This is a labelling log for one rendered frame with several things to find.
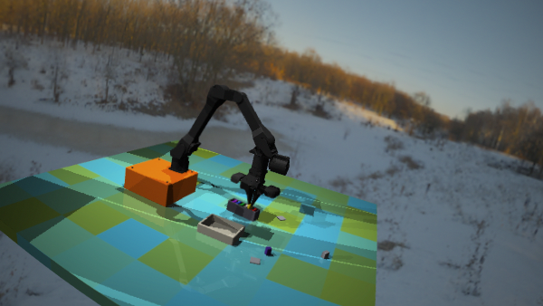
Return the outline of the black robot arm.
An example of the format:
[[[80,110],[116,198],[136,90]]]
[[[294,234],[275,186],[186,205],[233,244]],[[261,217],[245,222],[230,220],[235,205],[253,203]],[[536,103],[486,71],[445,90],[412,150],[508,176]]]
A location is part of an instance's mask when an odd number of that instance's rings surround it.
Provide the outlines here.
[[[254,154],[252,166],[262,170],[268,167],[271,172],[286,176],[290,167],[290,157],[278,154],[278,150],[274,144],[274,136],[262,125],[246,94],[218,84],[213,85],[208,92],[206,104],[192,128],[186,136],[182,137],[176,143],[176,147],[170,150],[172,162],[171,167],[168,169],[181,174],[188,170],[188,156],[191,156],[193,152],[198,150],[201,144],[199,142],[201,132],[214,115],[216,109],[225,103],[226,100],[236,102],[237,107],[251,128],[252,138],[256,146],[249,151]],[[241,179],[240,188],[246,192],[258,191],[260,187],[261,176],[254,177],[252,176],[252,172],[249,172],[247,176]]]

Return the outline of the white shallow tray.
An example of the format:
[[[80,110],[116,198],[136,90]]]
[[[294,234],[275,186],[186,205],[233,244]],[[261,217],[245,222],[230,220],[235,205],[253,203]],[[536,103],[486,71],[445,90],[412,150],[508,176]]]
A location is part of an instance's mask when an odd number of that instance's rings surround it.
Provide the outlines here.
[[[233,245],[244,234],[244,230],[245,225],[213,213],[199,222],[196,229],[199,233],[209,235],[230,245]]]

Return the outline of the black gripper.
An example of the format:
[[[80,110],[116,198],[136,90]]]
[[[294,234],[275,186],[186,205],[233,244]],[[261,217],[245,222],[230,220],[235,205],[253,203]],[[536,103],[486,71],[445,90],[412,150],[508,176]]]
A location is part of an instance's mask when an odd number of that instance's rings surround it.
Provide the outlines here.
[[[265,175],[268,173],[268,170],[265,169],[265,170],[262,170],[262,169],[258,169],[258,168],[255,168],[252,166],[252,168],[249,169],[249,172],[252,172],[252,176],[254,177],[257,177],[257,176],[261,176],[261,187],[258,191],[252,191],[252,192],[246,192],[246,196],[247,196],[247,202],[248,204],[251,204],[251,206],[257,201],[257,199],[265,194],[265,196],[269,197],[269,198],[275,198],[277,196],[280,195],[280,189],[276,186],[264,186],[263,184],[265,183]],[[239,183],[239,181],[241,181],[241,179],[243,177],[245,177],[247,175],[243,174],[243,173],[236,173],[236,174],[233,174],[231,176],[231,179],[230,181],[237,184]],[[252,201],[252,202],[251,202]]]

